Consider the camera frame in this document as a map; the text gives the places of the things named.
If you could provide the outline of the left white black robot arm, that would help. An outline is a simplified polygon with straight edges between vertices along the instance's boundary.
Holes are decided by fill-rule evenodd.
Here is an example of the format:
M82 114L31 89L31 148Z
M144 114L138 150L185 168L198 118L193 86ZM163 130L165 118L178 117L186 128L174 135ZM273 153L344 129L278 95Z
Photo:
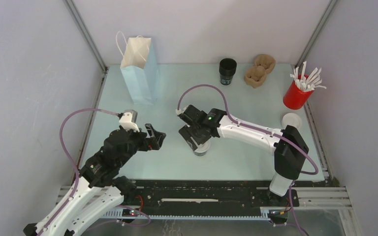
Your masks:
M40 222L27 224L27 236L80 236L90 225L115 206L130 205L136 198L136 185L119 170L138 151L159 150L166 134L151 124L147 131L112 131L103 146L79 171L69 191Z

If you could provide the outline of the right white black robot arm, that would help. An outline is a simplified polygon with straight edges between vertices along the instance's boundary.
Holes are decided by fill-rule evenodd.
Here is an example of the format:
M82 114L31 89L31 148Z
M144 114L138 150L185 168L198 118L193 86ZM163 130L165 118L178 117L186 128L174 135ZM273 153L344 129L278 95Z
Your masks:
M179 134L195 155L206 154L211 138L227 138L262 148L274 157L275 174L267 191L267 201L278 206L286 200L291 183L299 178L309 148L296 127L269 128L230 118L226 111L205 113L193 105L176 111L185 122Z

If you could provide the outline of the white cup lid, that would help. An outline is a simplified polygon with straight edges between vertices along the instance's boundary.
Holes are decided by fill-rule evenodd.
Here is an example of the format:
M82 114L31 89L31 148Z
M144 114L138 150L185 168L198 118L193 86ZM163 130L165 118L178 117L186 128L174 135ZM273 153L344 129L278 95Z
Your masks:
M201 151L201 150L207 150L208 151L208 149L210 148L210 146L211 146L211 142L209 140L206 141L203 144L196 143L196 149L194 151L196 151L196 150L199 150L199 151Z

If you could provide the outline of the light blue paper bag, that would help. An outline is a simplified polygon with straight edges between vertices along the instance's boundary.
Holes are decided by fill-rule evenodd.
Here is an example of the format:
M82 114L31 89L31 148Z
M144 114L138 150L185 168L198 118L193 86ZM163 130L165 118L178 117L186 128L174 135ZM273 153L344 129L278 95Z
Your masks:
M152 39L138 35L126 38L117 32L120 70L134 104L153 105L157 100L159 69Z

